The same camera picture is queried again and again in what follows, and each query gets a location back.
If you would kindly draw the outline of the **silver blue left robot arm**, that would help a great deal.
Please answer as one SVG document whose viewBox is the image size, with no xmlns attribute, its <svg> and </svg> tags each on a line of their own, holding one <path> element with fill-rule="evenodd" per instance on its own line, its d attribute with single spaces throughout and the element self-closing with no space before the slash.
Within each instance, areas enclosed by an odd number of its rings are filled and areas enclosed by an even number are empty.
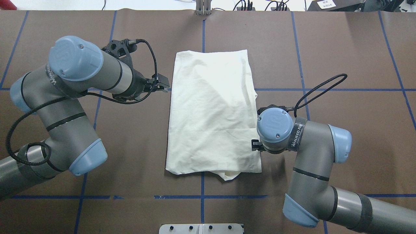
<svg viewBox="0 0 416 234">
<path fill-rule="evenodd" d="M 83 175 L 103 164 L 108 157 L 79 98 L 94 95 L 132 105 L 156 91 L 167 92 L 168 78 L 157 71 L 145 78 L 135 70 L 131 53 L 143 39 L 112 40 L 99 48 L 77 36 L 61 37 L 51 47 L 48 62 L 25 74 L 10 88 L 12 102 L 24 115 L 6 135 L 8 157 L 1 160 L 1 200 L 70 171 Z M 11 137 L 26 117 L 37 114 L 49 138 L 11 148 Z"/>
</svg>

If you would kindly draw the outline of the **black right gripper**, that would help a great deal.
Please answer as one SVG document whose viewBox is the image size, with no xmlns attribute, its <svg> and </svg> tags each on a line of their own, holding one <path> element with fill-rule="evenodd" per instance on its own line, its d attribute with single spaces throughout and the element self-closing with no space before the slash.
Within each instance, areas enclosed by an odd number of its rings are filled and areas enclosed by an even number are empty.
<svg viewBox="0 0 416 234">
<path fill-rule="evenodd" d="M 259 152 L 269 152 L 269 149 L 266 148 L 266 146 L 257 139 L 252 139 L 252 147 L 253 151 L 259 151 Z"/>
</svg>

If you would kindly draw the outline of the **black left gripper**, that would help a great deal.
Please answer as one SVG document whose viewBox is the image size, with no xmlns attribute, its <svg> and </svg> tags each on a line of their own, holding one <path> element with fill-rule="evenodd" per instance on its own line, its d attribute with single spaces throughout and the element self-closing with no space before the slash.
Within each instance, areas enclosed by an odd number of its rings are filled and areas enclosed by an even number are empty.
<svg viewBox="0 0 416 234">
<path fill-rule="evenodd" d="M 152 75 L 152 78 L 153 81 L 145 78 L 139 71 L 133 70 L 131 83 L 132 94 L 130 95 L 130 99 L 137 99 L 144 92 L 168 92 L 170 83 L 166 76 L 156 73 Z"/>
</svg>

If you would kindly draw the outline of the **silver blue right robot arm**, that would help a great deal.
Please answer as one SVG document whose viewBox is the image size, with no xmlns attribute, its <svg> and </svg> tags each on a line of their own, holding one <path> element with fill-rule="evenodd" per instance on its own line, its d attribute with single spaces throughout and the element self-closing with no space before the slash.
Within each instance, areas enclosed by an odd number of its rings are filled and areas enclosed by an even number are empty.
<svg viewBox="0 0 416 234">
<path fill-rule="evenodd" d="M 414 234 L 414 210 L 329 185 L 334 163 L 344 163 L 352 147 L 346 129 L 291 117 L 283 106 L 257 111 L 259 140 L 252 150 L 296 152 L 282 212 L 297 225 L 315 228 L 320 220 L 357 233 Z"/>
</svg>

